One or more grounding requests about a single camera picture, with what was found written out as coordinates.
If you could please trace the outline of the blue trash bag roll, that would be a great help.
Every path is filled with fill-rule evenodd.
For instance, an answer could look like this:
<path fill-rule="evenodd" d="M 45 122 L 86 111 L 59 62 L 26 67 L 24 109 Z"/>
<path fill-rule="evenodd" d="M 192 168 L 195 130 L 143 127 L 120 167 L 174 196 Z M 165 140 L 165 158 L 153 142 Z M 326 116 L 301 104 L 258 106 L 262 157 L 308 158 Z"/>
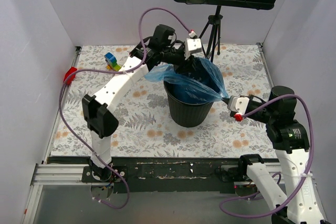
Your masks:
<path fill-rule="evenodd" d="M 156 66 L 145 78 L 151 82 L 164 81 L 173 96 L 184 103 L 203 104 L 229 98 L 222 72 L 205 58 L 195 57 L 182 69 L 168 64 Z"/>

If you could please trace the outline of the black ribbed trash bin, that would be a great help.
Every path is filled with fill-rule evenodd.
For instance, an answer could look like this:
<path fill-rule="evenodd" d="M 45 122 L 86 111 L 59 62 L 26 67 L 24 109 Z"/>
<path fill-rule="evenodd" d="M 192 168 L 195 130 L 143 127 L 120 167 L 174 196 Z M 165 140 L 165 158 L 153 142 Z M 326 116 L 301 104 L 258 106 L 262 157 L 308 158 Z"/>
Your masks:
<path fill-rule="evenodd" d="M 207 117 L 213 102 L 203 104 L 184 103 L 173 96 L 168 86 L 163 82 L 169 102 L 170 115 L 178 125 L 183 127 L 196 127 Z"/>

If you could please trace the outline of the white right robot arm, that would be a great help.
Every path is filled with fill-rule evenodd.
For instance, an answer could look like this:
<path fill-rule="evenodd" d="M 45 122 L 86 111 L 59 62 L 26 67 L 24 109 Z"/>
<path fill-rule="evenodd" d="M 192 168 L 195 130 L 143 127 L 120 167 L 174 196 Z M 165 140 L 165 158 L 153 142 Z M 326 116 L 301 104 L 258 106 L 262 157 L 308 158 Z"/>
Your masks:
<path fill-rule="evenodd" d="M 306 110 L 308 127 L 295 119 L 300 101 Z M 270 175 L 258 154 L 242 155 L 238 176 L 254 182 L 266 201 L 273 223 L 328 223 L 316 199 L 310 172 L 314 134 L 307 105 L 291 88 L 274 86 L 267 102 L 257 102 L 251 96 L 239 97 L 234 103 L 235 119 L 249 118 L 266 125 L 266 133 L 281 167 L 281 188 Z"/>

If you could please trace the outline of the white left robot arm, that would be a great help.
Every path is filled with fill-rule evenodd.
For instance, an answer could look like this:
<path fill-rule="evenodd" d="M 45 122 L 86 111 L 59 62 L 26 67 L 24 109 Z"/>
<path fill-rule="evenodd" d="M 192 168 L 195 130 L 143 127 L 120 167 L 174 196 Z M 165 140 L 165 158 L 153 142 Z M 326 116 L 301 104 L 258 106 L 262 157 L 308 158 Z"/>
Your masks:
<path fill-rule="evenodd" d="M 111 178 L 112 170 L 106 164 L 111 162 L 111 135 L 119 125 L 113 115 L 121 98 L 147 73 L 160 63 L 180 66 L 188 61 L 182 42 L 178 49 L 173 47 L 175 30 L 167 25 L 158 25 L 153 36 L 147 37 L 142 46 L 138 44 L 121 67 L 121 74 L 114 75 L 103 88 L 94 95 L 86 94 L 82 99 L 84 119 L 91 133 L 93 153 L 90 158 L 93 175 L 100 182 Z"/>

